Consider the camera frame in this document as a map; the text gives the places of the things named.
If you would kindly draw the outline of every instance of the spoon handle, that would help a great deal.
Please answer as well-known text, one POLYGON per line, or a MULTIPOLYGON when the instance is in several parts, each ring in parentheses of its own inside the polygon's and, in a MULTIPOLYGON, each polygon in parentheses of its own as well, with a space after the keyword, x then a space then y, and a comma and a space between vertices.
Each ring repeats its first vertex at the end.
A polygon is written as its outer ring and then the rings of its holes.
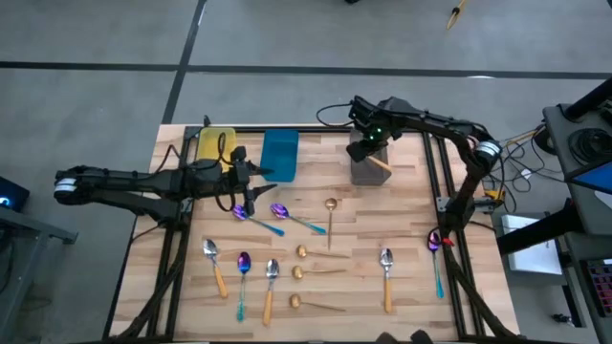
POLYGON ((329 211, 329 233, 327 233, 327 250, 332 250, 332 211, 329 211))
POLYGON ((304 273, 336 273, 336 272, 346 272, 346 269, 304 271, 304 273))
POLYGON ((325 228, 321 228, 319 226, 315 226, 313 224, 307 223, 306 221, 298 219, 297 217, 290 216, 290 218, 292 220, 294 220, 294 221, 297 221, 297 222, 299 222, 299 223, 309 227, 310 229, 312 229, 313 231, 317 232, 318 234, 325 235, 325 233, 327 233, 325 228))
POLYGON ((223 276, 221 275, 221 269, 219 269, 218 265, 214 265, 214 277, 217 279, 217 287, 219 287, 219 295, 221 298, 228 298, 228 289, 226 288, 226 283, 223 281, 223 276))
POLYGON ((339 253, 327 253, 327 252, 311 252, 308 251, 308 254, 312 254, 312 255, 317 255, 317 256, 324 256, 324 257, 337 257, 337 258, 351 258, 347 255, 344 254, 339 254, 339 253))
POLYGON ((284 235, 285 235, 285 231, 284 231, 284 230, 282 230, 282 229, 278 229, 278 228, 276 228, 275 226, 270 226, 270 225, 268 225, 268 224, 264 224, 264 223, 262 223, 262 222, 261 222, 261 221, 259 221, 259 220, 255 220, 254 218, 249 218, 249 220, 251 220, 251 221, 255 222, 255 223, 256 223, 256 224, 258 224, 258 225, 262 225, 262 226, 264 226, 265 228, 267 228, 267 229, 271 230, 272 232, 274 232, 274 234, 276 234, 276 235, 278 235, 278 236, 284 236, 284 235))
POLYGON ((266 305, 264 307, 264 326, 270 326, 270 320, 272 318, 272 290, 268 290, 266 293, 266 305))
POLYGON ((384 278, 384 311, 387 313, 393 312, 391 304, 391 281, 388 277, 384 278))
POLYGON ((314 306, 314 307, 319 307, 319 308, 323 308, 325 310, 332 310, 332 311, 338 311, 338 312, 346 312, 346 309, 342 309, 340 307, 319 305, 319 304, 314 304, 314 303, 310 303, 310 302, 303 302, 303 301, 302 301, 302 304, 310 305, 310 306, 314 306))
POLYGON ((247 278, 245 274, 242 274, 242 281, 240 282, 240 300, 238 300, 238 321, 243 322, 245 320, 245 285, 247 278))
POLYGON ((436 291, 438 298, 444 298, 444 289, 442 289, 442 281, 440 280, 440 268, 438 268, 438 258, 436 253, 433 253, 433 266, 436 271, 436 291))

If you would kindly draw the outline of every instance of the floor tile line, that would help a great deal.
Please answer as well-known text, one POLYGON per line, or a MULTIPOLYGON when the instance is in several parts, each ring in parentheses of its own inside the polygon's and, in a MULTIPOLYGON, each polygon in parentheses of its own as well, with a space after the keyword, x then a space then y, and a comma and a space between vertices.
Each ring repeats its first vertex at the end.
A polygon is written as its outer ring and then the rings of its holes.
POLYGON ((374 76, 430 76, 469 78, 522 78, 522 79, 607 79, 612 73, 597 72, 521 72, 480 70, 438 70, 361 67, 305 67, 305 66, 227 66, 189 65, 188 73, 212 74, 269 74, 269 75, 374 75, 374 76))
POLYGON ((0 61, 0 69, 60 71, 176 72, 176 64, 0 61))
POLYGON ((189 59, 191 58, 191 53, 193 52, 193 46, 195 45, 195 38, 198 35, 198 29, 200 28, 202 16, 204 15, 206 2, 207 0, 198 0, 198 5, 193 13, 191 27, 189 28, 185 46, 183 47, 183 54, 181 55, 179 69, 174 76, 172 88, 170 89, 170 94, 168 95, 168 102, 165 105, 162 124, 172 123, 174 111, 176 110, 176 105, 179 101, 179 95, 181 94, 181 89, 183 88, 183 81, 185 80, 187 65, 189 63, 189 59))

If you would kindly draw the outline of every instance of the gold spoon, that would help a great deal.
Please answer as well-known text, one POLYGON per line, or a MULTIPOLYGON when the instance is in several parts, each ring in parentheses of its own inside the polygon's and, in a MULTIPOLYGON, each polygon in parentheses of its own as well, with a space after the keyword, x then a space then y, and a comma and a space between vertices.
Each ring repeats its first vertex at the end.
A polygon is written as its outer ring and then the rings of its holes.
POLYGON ((332 211, 338 206, 338 201, 335 198, 329 198, 325 201, 325 207, 329 210, 329 225, 327 229, 327 250, 332 249, 332 211))
POLYGON ((294 279, 302 279, 306 273, 335 273, 335 272, 346 272, 346 269, 332 269, 332 270, 304 270, 301 266, 294 266, 291 269, 291 275, 294 279))
POLYGON ((295 253, 297 253, 297 256, 299 258, 306 258, 308 254, 324 256, 324 257, 351 258, 347 255, 339 254, 339 253, 312 252, 312 251, 307 250, 306 247, 303 245, 298 246, 295 249, 295 253))
POLYGON ((319 308, 323 308, 323 309, 331 310, 331 311, 346 312, 345 309, 338 308, 338 307, 319 305, 319 304, 314 304, 310 302, 302 302, 302 299, 299 297, 298 294, 291 295, 291 297, 289 298, 289 304, 291 305, 291 308, 296 309, 296 310, 299 308, 299 306, 303 304, 303 305, 319 307, 319 308))

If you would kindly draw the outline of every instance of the iridescent spoon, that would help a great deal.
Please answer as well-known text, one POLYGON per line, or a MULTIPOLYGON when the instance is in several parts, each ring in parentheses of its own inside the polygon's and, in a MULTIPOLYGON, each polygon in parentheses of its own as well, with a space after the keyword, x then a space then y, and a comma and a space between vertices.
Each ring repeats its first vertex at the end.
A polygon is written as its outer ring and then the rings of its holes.
POLYGON ((299 223, 309 227, 310 229, 312 229, 313 231, 317 232, 318 234, 325 235, 325 233, 326 233, 324 228, 321 228, 319 226, 315 226, 313 224, 309 224, 309 223, 307 223, 304 220, 300 220, 297 217, 293 217, 293 216, 289 215, 289 210, 287 210, 287 207, 285 207, 285 205, 283 205, 283 204, 272 204, 272 205, 270 205, 270 210, 279 219, 292 219, 292 220, 294 220, 296 222, 299 222, 299 223))
POLYGON ((247 286, 247 272, 251 269, 251 257, 247 252, 242 252, 238 256, 238 270, 242 272, 240 281, 240 299, 238 300, 238 321, 245 319, 245 288, 247 286))
POLYGON ((438 298, 444 298, 444 290, 442 289, 442 281, 440 280, 440 268, 438 268, 438 258, 436 257, 436 251, 440 248, 440 236, 435 231, 432 231, 427 237, 427 247, 433 254, 433 268, 436 273, 436 292, 438 298))
POLYGON ((242 221, 244 221, 244 220, 251 220, 251 221, 255 222, 256 224, 262 225, 265 228, 271 230, 272 232, 274 232, 274 234, 276 234, 278 236, 285 235, 285 231, 284 230, 278 229, 275 226, 270 226, 268 224, 264 224, 264 223, 262 223, 259 220, 255 220, 254 218, 249 217, 249 215, 247 215, 247 212, 245 211, 245 208, 242 205, 237 204, 237 205, 234 206, 234 208, 233 208, 233 216, 235 216, 236 219, 242 220, 242 221))

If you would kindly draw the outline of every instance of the spoon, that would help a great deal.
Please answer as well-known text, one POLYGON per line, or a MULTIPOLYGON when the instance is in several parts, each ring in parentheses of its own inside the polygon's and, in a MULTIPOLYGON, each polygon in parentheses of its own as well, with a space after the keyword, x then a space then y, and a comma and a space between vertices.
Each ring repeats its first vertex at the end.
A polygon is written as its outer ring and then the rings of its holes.
POLYGON ((391 281, 389 281, 389 270, 393 266, 393 254, 389 248, 383 248, 381 251, 381 266, 384 268, 384 311, 387 313, 393 312, 391 305, 391 281))
POLYGON ((247 272, 251 269, 251 257, 247 252, 242 252, 238 256, 238 270, 242 272, 240 281, 240 299, 238 300, 238 321, 245 319, 245 288, 247 285, 247 272))
POLYGON ((332 269, 332 270, 304 270, 301 266, 294 266, 291 269, 291 275, 294 279, 302 279, 306 273, 335 273, 335 272, 346 272, 346 269, 332 269))
POLYGON ((329 225, 327 226, 329 233, 327 234, 327 250, 332 249, 332 211, 338 206, 338 201, 335 198, 329 198, 325 201, 325 207, 329 210, 329 225))
POLYGON ((292 220, 294 220, 296 222, 299 222, 299 223, 309 227, 310 229, 312 229, 313 231, 317 232, 318 234, 325 235, 325 233, 326 233, 324 228, 321 228, 319 226, 315 226, 313 224, 309 224, 309 223, 307 223, 304 220, 300 220, 297 217, 289 215, 289 210, 287 210, 287 207, 285 207, 285 205, 283 205, 283 204, 272 204, 272 205, 270 205, 270 210, 279 219, 292 219, 292 220))
POLYGON ((233 216, 235 216, 236 219, 238 219, 238 220, 242 220, 242 221, 251 220, 251 221, 255 222, 256 224, 262 225, 265 228, 271 230, 272 232, 274 232, 274 234, 276 234, 278 236, 284 236, 285 235, 285 231, 284 230, 278 229, 275 226, 270 226, 268 224, 264 224, 261 221, 255 220, 254 218, 252 218, 249 215, 247 215, 247 212, 245 211, 245 208, 242 205, 240 205, 240 204, 235 205, 232 212, 233 212, 233 216))
POLYGON ((278 262, 275 259, 268 261, 266 266, 266 276, 268 277, 268 292, 266 293, 266 305, 264 307, 264 325, 270 326, 270 319, 272 318, 272 289, 274 279, 278 276, 278 262))
POLYGON ((301 305, 310 305, 310 306, 315 306, 315 307, 323 308, 323 309, 326 309, 326 310, 346 312, 345 309, 338 308, 338 307, 319 305, 319 304, 314 304, 314 303, 310 303, 310 302, 302 302, 302 299, 301 299, 301 297, 299 297, 298 294, 291 295, 291 297, 289 298, 289 305, 291 305, 291 308, 296 309, 296 310, 301 305))
POLYGON ((440 236, 435 230, 432 230, 427 237, 427 248, 429 248, 433 255, 433 269, 436 275, 436 293, 438 298, 444 298, 444 290, 442 289, 442 281, 440 280, 440 268, 438 268, 438 258, 436 256, 436 251, 440 248, 440 236))
POLYGON ((338 257, 338 258, 351 258, 347 255, 344 254, 338 254, 338 253, 324 253, 324 252, 312 252, 306 249, 305 246, 300 245, 295 249, 295 253, 297 253, 297 256, 299 258, 306 258, 306 256, 308 254, 312 254, 312 255, 317 255, 317 256, 324 256, 324 257, 338 257))
POLYGON ((217 287, 219 287, 219 295, 221 298, 228 297, 228 290, 226 289, 226 284, 223 282, 223 276, 221 276, 221 269, 217 265, 217 246, 210 239, 206 239, 202 246, 204 250, 204 255, 212 261, 212 265, 214 266, 214 277, 217 279, 217 287))

